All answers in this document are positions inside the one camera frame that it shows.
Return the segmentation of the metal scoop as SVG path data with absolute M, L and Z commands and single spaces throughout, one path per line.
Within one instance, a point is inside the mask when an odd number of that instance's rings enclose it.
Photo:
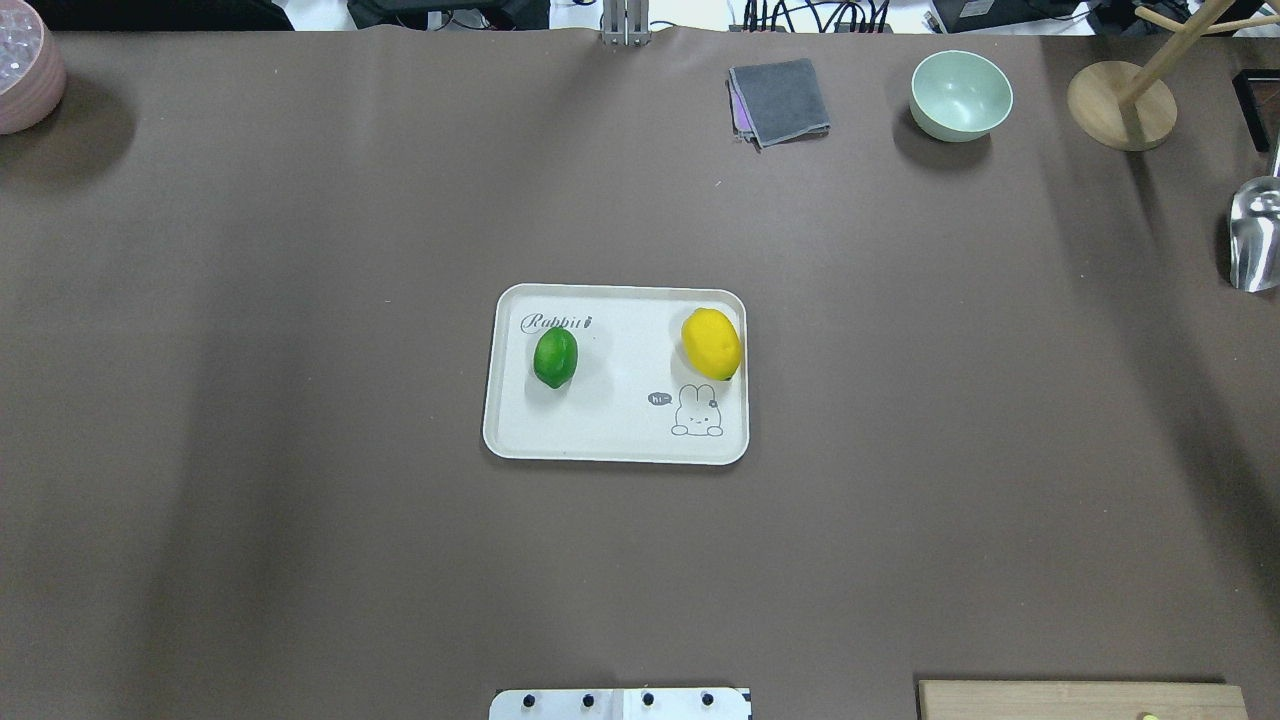
M 1228 218 L 1230 283 L 1258 293 L 1279 284 L 1279 146 L 1268 172 L 1248 179 L 1231 197 Z

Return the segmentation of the wooden mug tree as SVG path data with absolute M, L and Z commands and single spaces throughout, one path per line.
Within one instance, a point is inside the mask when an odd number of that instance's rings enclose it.
M 1129 61 L 1097 61 L 1080 69 L 1068 86 L 1069 111 L 1100 143 L 1125 152 L 1160 146 L 1172 132 L 1178 105 L 1164 77 L 1207 35 L 1279 23 L 1279 5 L 1266 1 L 1267 17 L 1221 22 L 1230 1 L 1203 1 L 1188 20 L 1172 20 L 1146 6 L 1138 18 L 1170 32 L 1165 45 L 1142 67 Z

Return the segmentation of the white rabbit tray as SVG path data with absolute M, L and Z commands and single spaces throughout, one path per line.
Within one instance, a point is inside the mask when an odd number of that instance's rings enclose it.
M 724 466 L 750 442 L 748 369 L 713 380 L 687 361 L 681 328 L 699 307 L 740 337 L 746 309 L 727 290 L 520 283 L 497 301 L 483 439 L 531 460 Z M 538 340 L 562 325 L 577 341 L 575 375 L 535 377 Z

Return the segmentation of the pink bowl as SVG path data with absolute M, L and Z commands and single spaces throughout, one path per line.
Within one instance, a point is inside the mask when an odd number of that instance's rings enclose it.
M 67 70 L 44 18 L 26 1 L 1 3 L 1 135 L 26 131 L 61 101 Z

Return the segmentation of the purple cloth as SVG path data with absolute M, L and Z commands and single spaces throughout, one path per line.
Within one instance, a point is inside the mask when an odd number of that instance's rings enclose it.
M 755 131 L 739 91 L 732 82 L 727 82 L 726 87 L 730 94 L 730 106 L 732 111 L 735 135 L 744 141 L 754 142 L 756 138 Z

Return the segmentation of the yellow lemon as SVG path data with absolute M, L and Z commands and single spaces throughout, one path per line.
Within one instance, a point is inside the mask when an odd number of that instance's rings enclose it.
M 682 324 L 681 340 L 690 366 L 709 379 L 730 380 L 742 364 L 742 341 L 718 309 L 694 310 Z

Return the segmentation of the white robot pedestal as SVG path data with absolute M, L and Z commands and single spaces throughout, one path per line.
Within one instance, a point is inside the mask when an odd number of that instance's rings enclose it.
M 733 687 L 500 691 L 489 719 L 751 719 L 749 689 Z

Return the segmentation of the grey folded cloth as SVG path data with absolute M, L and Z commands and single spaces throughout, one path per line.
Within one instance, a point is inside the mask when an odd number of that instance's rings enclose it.
M 829 132 L 829 113 L 809 58 L 732 67 L 727 82 L 745 104 L 759 149 Z

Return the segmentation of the glass rack tray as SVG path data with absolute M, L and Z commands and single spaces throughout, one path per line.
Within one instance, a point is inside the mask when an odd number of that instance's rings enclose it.
M 1271 152 L 1279 133 L 1279 69 L 1244 69 L 1231 83 L 1256 150 Z

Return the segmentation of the green lime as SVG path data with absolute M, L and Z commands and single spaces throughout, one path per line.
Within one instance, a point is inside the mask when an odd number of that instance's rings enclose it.
M 536 342 L 532 355 L 532 373 L 545 386 L 558 389 L 576 374 L 579 343 L 563 327 L 547 329 Z

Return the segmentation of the wooden cutting board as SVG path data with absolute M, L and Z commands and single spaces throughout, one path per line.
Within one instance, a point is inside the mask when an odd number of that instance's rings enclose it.
M 922 719 L 1248 719 L 1242 689 L 1184 682 L 920 680 Z

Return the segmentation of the aluminium frame post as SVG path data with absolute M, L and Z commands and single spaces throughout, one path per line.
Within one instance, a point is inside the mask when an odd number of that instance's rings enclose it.
M 652 40 L 648 0 L 605 0 L 600 37 L 605 46 L 641 47 Z

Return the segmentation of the green bowl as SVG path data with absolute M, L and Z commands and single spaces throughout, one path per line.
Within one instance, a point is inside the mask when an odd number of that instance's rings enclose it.
M 934 53 L 910 78 L 909 111 L 932 138 L 950 143 L 987 136 L 1014 106 L 1012 86 L 989 59 L 963 50 Z

